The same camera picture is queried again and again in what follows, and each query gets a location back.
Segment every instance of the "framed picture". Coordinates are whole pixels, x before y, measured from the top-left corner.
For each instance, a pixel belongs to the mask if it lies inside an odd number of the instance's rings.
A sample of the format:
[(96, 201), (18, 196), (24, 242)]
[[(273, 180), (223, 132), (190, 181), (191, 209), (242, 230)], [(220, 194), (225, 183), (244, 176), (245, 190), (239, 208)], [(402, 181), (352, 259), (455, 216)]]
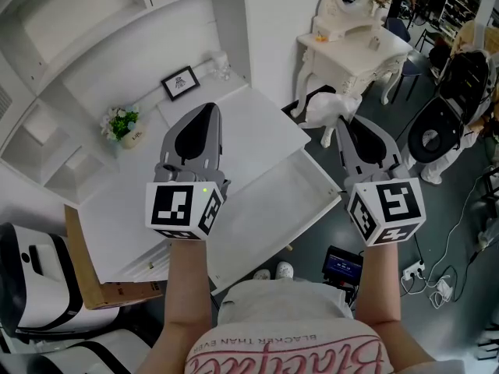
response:
[(184, 69), (180, 69), (168, 78), (163, 79), (161, 84), (172, 101), (200, 85), (190, 66), (186, 66)]

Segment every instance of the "power strip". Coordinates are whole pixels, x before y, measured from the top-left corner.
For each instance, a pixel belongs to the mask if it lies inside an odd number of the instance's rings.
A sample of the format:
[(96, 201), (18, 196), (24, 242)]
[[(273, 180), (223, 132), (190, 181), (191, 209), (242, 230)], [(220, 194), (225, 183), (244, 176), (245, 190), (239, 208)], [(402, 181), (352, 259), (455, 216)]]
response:
[(420, 260), (404, 269), (404, 280), (409, 281), (411, 279), (411, 274), (414, 274), (414, 276), (417, 277), (419, 270), (421, 270), (421, 273), (424, 271), (424, 263), (421, 263)]

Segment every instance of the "open drawer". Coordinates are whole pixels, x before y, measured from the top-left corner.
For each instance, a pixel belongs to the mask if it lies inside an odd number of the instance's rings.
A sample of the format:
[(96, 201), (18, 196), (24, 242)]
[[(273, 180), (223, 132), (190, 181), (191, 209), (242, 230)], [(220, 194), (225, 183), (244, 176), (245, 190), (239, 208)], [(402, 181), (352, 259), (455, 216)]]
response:
[(298, 150), (223, 205), (207, 241), (218, 294), (286, 247), (340, 202), (341, 189)]

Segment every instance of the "white shoe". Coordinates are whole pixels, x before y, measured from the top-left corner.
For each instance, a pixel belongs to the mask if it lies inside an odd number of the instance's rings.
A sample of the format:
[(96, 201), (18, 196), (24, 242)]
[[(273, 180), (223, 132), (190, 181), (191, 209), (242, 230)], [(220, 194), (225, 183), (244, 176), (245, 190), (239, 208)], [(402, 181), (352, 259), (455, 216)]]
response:
[(440, 185), (442, 184), (442, 177), (440, 176), (435, 176), (433, 178), (429, 178), (428, 175), (424, 174), (424, 171), (421, 172), (421, 179), (424, 180), (426, 183), (430, 183), (431, 185)]
[(258, 270), (253, 275), (254, 280), (270, 280), (271, 279), (271, 271), (267, 269)]
[(293, 266), (288, 262), (280, 262), (277, 269), (275, 270), (275, 279), (280, 280), (282, 278), (293, 278), (294, 270)]

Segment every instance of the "black electronic device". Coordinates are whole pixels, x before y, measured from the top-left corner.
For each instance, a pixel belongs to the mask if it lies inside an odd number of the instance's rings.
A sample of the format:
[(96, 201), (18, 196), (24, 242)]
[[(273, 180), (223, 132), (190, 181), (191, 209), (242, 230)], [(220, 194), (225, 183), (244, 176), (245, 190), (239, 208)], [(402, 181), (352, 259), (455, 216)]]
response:
[(361, 255), (330, 246), (322, 266), (324, 284), (345, 291), (345, 302), (349, 306), (356, 300), (363, 261)]
[(346, 283), (356, 287), (360, 284), (363, 261), (360, 255), (330, 246), (322, 266), (324, 279), (338, 285)]

